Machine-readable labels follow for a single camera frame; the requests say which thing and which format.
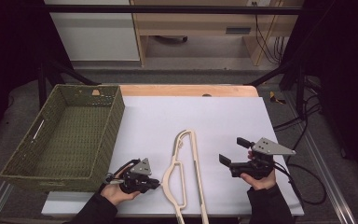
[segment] woven basket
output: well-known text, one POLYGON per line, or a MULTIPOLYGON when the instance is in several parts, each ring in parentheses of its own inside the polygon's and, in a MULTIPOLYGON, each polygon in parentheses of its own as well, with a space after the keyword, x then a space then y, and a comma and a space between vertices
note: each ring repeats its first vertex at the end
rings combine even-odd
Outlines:
POLYGON ((0 176, 38 191, 95 191, 124 113, 119 86, 57 85, 0 176))

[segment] white board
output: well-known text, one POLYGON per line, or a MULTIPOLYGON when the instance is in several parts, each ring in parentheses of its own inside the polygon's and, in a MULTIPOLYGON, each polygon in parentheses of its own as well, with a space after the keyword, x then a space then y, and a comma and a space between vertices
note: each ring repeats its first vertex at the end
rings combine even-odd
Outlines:
MULTIPOLYGON (((251 214, 246 194, 250 188, 218 160, 222 154, 233 162, 248 161, 247 149, 236 144, 237 137, 256 142, 261 137, 277 141, 262 98, 249 97, 124 97, 126 109, 109 172, 133 159, 148 158, 150 177, 161 180, 170 166, 174 139, 179 132, 196 132, 200 160, 200 176, 210 217, 237 217, 251 214)), ((184 216, 199 216, 200 204, 189 139, 179 151, 184 163, 187 207, 184 216)), ((275 161, 284 165, 282 156, 275 161)), ((288 179, 277 171, 277 181, 293 215, 304 215, 288 179)), ((172 194, 181 202, 179 170, 170 179, 172 194)), ((76 214, 90 193, 51 192, 42 213, 51 216, 76 214)), ((118 206, 122 217, 174 216, 173 206, 161 188, 149 190, 134 201, 118 206)))

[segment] hand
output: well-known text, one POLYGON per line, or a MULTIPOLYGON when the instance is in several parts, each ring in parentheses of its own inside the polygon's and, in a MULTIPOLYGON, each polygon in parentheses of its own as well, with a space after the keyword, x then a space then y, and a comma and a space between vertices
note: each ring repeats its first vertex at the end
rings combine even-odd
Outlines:
MULTIPOLYGON (((120 173, 118 173, 115 178, 119 178, 121 173, 123 173, 125 169, 123 169, 120 173)), ((136 196, 138 196, 141 192, 135 191, 133 193, 125 193, 121 190, 118 184, 114 185, 106 185, 104 189, 101 191, 101 195, 104 196, 110 203, 113 205, 118 205, 122 202, 133 200, 136 196)))
MULTIPOLYGON (((248 151, 248 159, 252 160, 254 157, 252 155, 252 151, 248 151)), ((275 177, 275 169, 269 173, 267 177, 261 178, 259 180, 254 179, 250 175, 247 175, 246 173, 241 174, 241 178, 248 184, 250 184, 255 190, 259 189, 270 189, 274 187, 277 183, 276 177, 275 177)))

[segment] black sleeve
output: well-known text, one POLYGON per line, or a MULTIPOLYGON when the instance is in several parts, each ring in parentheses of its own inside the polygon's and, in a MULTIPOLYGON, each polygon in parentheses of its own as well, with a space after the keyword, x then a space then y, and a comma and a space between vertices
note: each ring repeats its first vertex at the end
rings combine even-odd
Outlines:
POLYGON ((99 193, 95 193, 83 209, 67 224, 111 224, 117 214, 117 208, 99 193))
POLYGON ((284 200, 278 185, 271 189, 248 191, 252 206, 252 217, 249 224, 294 224, 289 206, 284 200))

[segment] silver bracket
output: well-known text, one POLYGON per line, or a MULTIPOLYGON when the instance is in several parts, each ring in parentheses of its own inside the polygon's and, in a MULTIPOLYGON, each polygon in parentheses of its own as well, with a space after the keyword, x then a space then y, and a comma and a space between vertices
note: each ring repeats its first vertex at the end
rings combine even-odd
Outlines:
POLYGON ((137 175, 152 175, 152 170, 150 169, 149 159, 145 158, 134 167, 131 168, 131 172, 137 175))
POLYGON ((252 150, 265 155, 296 155, 296 152, 290 148, 279 145, 271 140, 262 137, 252 147, 252 150))

